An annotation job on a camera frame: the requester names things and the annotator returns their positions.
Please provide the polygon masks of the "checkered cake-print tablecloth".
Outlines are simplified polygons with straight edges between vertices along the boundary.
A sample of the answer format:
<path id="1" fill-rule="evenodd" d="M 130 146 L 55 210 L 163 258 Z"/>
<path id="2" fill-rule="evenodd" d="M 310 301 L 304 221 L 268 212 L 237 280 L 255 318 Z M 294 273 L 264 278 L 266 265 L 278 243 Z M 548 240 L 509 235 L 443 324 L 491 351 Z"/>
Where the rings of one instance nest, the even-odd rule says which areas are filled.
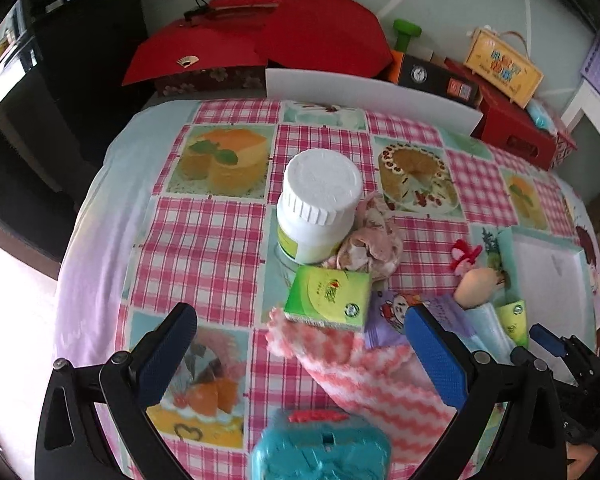
<path id="1" fill-rule="evenodd" d="M 416 148 L 448 173 L 430 202 L 401 206 L 404 253 L 392 288 L 437 295 L 455 285 L 452 246 L 483 247 L 525 226 L 583 249 L 600 335 L 600 245 L 562 179 L 477 140 L 410 118 L 290 101 L 174 101 L 137 114 L 110 144 L 78 215 L 58 283 L 57 351 L 76 366 L 132 347 L 174 304 L 201 324 L 198 364 L 230 369 L 208 386 L 178 386 L 152 411 L 173 454 L 196 479 L 243 479 L 248 454 L 279 408 L 332 401 L 294 359 L 268 352 L 268 311 L 283 299 L 275 205 L 286 163 L 310 148 L 358 167 L 382 187 L 378 155 Z"/>

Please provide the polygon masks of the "red patterned storage basket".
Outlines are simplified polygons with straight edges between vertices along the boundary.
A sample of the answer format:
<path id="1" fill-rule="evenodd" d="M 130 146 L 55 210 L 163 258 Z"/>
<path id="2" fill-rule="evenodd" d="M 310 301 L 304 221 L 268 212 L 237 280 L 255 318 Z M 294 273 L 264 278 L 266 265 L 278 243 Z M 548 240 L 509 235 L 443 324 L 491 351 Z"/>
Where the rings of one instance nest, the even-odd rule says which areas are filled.
<path id="1" fill-rule="evenodd" d="M 571 133 L 568 131 L 560 117 L 557 115 L 553 115 L 552 121 L 556 129 L 556 151 L 552 163 L 550 164 L 550 168 L 556 169 L 566 160 L 566 158 L 571 153 L 577 151 L 578 148 L 576 141 L 573 140 Z"/>

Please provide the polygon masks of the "pink floral cloth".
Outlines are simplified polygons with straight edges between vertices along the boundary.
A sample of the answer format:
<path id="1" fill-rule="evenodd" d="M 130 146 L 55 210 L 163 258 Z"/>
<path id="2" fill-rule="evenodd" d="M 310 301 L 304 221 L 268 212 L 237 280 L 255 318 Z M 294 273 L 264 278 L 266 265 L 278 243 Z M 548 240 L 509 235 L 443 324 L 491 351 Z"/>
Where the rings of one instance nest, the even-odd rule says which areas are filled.
<path id="1" fill-rule="evenodd" d="M 396 272 L 402 255 L 403 240 L 392 212 L 384 198 L 375 193 L 358 204 L 351 233 L 322 267 L 367 273 L 376 283 Z"/>

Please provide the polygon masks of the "yellow cartoon gift box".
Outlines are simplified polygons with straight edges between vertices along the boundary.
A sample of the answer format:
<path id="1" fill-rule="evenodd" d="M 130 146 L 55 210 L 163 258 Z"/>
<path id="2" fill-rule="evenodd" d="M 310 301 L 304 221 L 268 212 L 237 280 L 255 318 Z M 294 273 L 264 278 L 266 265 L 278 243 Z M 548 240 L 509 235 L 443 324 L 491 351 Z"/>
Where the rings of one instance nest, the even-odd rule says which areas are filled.
<path id="1" fill-rule="evenodd" d="M 498 34 L 485 27 L 471 33 L 463 65 L 490 82 L 510 102 L 525 108 L 538 90 L 544 74 L 528 57 L 524 36 L 509 30 Z"/>

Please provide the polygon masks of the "black box with gauge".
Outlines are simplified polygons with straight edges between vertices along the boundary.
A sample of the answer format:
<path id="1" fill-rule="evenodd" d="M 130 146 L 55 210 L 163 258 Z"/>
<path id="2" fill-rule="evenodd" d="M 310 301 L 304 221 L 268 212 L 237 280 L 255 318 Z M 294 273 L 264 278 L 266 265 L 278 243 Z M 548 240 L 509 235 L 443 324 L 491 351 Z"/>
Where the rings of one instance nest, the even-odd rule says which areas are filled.
<path id="1" fill-rule="evenodd" d="M 479 106 L 478 84 L 437 64 L 395 50 L 391 53 L 393 64 L 387 73 L 388 81 L 472 108 Z"/>

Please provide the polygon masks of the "pink white zigzag towel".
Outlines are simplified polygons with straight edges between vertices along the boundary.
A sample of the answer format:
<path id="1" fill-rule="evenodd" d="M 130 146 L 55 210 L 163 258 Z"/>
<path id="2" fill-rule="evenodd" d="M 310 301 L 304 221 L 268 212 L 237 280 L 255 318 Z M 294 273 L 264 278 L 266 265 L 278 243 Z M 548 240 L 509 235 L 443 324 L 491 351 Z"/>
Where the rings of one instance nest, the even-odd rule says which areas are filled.
<path id="1" fill-rule="evenodd" d="M 340 408 L 381 429 L 397 463 L 419 464 L 455 414 L 409 344 L 367 349 L 361 333 L 291 322 L 280 307 L 270 312 L 266 341 L 269 352 L 297 360 Z"/>

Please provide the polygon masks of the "light blue face mask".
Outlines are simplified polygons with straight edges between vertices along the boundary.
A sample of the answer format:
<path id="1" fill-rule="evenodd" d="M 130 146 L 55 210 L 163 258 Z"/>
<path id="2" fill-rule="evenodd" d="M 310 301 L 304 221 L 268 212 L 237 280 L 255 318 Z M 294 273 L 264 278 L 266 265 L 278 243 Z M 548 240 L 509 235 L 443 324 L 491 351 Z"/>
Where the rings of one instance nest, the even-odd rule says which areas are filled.
<path id="1" fill-rule="evenodd" d="M 510 352 L 515 349 L 513 339 L 501 326 L 498 315 L 490 302 L 465 311 L 468 322 L 474 329 L 474 341 L 500 364 L 510 364 Z"/>

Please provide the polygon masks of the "white plastic medicine bottle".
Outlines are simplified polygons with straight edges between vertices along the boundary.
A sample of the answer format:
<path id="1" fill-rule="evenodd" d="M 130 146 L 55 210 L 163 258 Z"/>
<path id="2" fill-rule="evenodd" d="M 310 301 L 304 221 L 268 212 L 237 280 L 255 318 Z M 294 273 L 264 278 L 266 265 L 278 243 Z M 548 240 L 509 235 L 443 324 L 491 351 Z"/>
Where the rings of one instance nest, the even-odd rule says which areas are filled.
<path id="1" fill-rule="evenodd" d="M 362 193 L 361 171 L 343 154 L 314 148 L 294 155 L 276 205 L 280 249 L 299 264 L 330 258 L 352 230 Z"/>

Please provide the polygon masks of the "teal plastic toy box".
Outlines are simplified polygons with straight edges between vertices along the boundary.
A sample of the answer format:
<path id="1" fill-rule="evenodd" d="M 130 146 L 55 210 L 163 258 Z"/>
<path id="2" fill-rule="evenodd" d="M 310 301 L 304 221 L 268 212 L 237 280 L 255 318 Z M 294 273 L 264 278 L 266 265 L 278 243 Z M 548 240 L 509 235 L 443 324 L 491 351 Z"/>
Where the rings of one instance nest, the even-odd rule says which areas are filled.
<path id="1" fill-rule="evenodd" d="M 388 437 L 364 417 L 333 410 L 279 410 L 249 459 L 250 479 L 387 479 Z"/>

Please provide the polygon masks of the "beige plush toy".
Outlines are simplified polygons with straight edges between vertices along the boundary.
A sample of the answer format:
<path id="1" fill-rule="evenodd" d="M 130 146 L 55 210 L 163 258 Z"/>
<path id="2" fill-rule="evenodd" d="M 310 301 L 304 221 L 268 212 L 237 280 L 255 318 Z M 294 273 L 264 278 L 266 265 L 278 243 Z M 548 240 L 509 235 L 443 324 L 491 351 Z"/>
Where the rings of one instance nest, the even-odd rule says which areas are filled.
<path id="1" fill-rule="evenodd" d="M 460 279 L 453 294 L 454 301 L 463 309 L 473 309 L 486 304 L 503 290 L 507 281 L 504 271 L 492 268 L 475 268 Z"/>

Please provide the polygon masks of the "white shelf unit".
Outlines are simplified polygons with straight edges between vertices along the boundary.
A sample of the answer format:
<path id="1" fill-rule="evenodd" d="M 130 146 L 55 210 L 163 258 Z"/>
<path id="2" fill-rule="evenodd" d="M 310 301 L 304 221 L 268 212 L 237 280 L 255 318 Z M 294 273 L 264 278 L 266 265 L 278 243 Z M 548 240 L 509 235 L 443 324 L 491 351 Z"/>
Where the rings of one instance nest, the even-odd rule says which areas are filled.
<path id="1" fill-rule="evenodd" d="M 586 79 L 582 79 L 560 119 L 565 127 L 573 128 L 586 117 L 600 134 L 600 94 Z"/>

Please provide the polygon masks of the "green dumbbell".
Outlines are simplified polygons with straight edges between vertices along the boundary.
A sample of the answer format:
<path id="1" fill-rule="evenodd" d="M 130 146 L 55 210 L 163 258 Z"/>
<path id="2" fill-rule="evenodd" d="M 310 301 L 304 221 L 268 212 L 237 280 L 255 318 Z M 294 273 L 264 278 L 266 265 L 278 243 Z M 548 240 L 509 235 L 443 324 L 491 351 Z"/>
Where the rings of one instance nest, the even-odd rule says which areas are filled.
<path id="1" fill-rule="evenodd" d="M 396 18 L 392 23 L 392 27 L 396 33 L 394 50 L 401 53 L 407 51 L 408 45 L 413 38 L 418 38 L 422 34 L 422 29 L 418 25 L 403 18 Z"/>

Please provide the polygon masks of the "black cabinet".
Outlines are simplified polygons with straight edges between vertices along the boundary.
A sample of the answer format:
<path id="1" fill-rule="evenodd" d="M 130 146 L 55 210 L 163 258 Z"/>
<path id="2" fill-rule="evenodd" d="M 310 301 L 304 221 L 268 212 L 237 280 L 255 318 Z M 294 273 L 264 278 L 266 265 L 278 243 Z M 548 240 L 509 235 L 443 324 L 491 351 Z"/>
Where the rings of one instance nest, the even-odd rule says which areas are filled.
<path id="1" fill-rule="evenodd" d="M 19 0 L 0 63 L 0 128 L 53 191 L 83 202 L 106 151 L 152 95 L 122 84 L 147 39 L 140 0 Z"/>

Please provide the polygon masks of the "purple cartoon snack pouch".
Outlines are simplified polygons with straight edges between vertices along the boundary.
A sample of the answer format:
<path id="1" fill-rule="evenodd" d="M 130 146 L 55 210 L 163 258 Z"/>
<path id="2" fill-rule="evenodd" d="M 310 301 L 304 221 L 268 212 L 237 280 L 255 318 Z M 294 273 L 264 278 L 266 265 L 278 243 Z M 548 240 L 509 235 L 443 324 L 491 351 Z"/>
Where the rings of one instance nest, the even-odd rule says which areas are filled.
<path id="1" fill-rule="evenodd" d="M 476 336 L 465 311 L 449 294 L 434 297 L 390 289 L 374 290 L 370 295 L 364 328 L 365 348 L 408 344 L 404 328 L 405 315 L 414 304 L 423 304 L 445 330 L 456 333 L 460 339 L 471 340 Z"/>

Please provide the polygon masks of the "large red gift bag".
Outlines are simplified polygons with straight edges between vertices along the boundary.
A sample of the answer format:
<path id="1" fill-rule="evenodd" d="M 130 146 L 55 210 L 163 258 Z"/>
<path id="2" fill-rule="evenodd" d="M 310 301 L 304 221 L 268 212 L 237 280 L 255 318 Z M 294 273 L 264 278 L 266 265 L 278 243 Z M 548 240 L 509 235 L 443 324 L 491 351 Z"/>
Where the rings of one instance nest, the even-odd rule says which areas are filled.
<path id="1" fill-rule="evenodd" d="M 373 12 L 354 0 L 211 0 L 213 10 L 263 10 L 254 50 L 292 70 L 374 78 L 393 62 Z"/>

